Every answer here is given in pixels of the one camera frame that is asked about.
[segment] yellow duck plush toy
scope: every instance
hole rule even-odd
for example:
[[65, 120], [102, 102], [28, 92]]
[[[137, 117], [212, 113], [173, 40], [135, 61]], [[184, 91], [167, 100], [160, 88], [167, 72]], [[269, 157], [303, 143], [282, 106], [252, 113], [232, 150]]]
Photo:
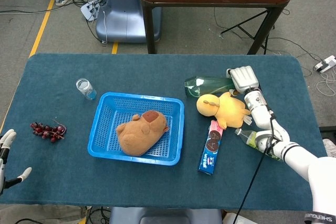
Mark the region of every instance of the yellow duck plush toy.
[[245, 109], [245, 104], [231, 97], [229, 92], [217, 97], [213, 94], [205, 94], [197, 100], [197, 110], [204, 116], [215, 116], [219, 127], [240, 128], [245, 115], [250, 115], [250, 111]]

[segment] blue tablecloth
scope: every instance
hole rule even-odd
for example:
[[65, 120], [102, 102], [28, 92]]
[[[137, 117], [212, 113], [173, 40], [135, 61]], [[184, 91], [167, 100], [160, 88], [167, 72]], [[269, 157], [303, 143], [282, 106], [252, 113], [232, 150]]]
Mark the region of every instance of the blue tablecloth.
[[[325, 156], [306, 83], [294, 57], [38, 54], [28, 60], [3, 130], [17, 132], [7, 178], [27, 166], [33, 171], [26, 181], [5, 190], [0, 202], [237, 209], [261, 153], [228, 129], [215, 173], [198, 172], [211, 118], [197, 112], [196, 99], [185, 95], [183, 83], [194, 75], [223, 76], [227, 68], [246, 65], [253, 67], [267, 102], [291, 140], [316, 156]], [[97, 90], [95, 101], [86, 100], [76, 89], [76, 80], [82, 77]], [[88, 154], [96, 107], [108, 91], [184, 102], [184, 140], [177, 165], [114, 161]], [[53, 124], [55, 118], [68, 127], [64, 140], [51, 144], [32, 135], [31, 122]], [[311, 202], [309, 184], [283, 162], [266, 157], [244, 208], [309, 210]]]

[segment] oreo package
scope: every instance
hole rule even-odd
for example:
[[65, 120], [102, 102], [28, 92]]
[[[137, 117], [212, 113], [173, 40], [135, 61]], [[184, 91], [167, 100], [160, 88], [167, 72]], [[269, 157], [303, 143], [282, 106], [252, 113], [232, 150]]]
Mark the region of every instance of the oreo package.
[[216, 158], [222, 135], [223, 129], [219, 127], [217, 121], [212, 120], [201, 157], [201, 162], [198, 167], [198, 170], [200, 172], [204, 172], [209, 175], [214, 173]]

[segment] robotic arm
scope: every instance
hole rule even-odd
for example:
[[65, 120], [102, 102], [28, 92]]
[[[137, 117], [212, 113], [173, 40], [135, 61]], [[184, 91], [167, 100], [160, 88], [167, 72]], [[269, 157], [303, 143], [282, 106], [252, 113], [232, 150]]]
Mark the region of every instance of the robotic arm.
[[236, 90], [244, 94], [256, 125], [264, 130], [257, 133], [258, 150], [264, 152], [267, 148], [267, 155], [282, 159], [309, 182], [313, 212], [306, 214], [306, 223], [336, 223], [336, 158], [317, 158], [299, 144], [290, 141], [287, 131], [276, 121], [273, 111], [266, 103], [251, 66], [228, 69], [226, 75], [232, 78]]
[[5, 178], [5, 167], [7, 163], [7, 158], [10, 150], [10, 146], [16, 137], [16, 132], [14, 130], [9, 130], [0, 138], [0, 195], [3, 193], [4, 189], [8, 189], [18, 183], [24, 181], [32, 171], [31, 167], [28, 167], [20, 176], [17, 178], [7, 180]]

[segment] brown plush toy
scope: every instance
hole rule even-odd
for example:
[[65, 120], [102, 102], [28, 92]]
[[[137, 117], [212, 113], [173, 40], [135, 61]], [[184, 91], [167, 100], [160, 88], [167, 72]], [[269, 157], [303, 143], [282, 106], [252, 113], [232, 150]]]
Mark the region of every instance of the brown plush toy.
[[166, 118], [158, 111], [149, 110], [134, 115], [131, 122], [120, 124], [116, 131], [122, 150], [131, 156], [141, 156], [169, 130]]

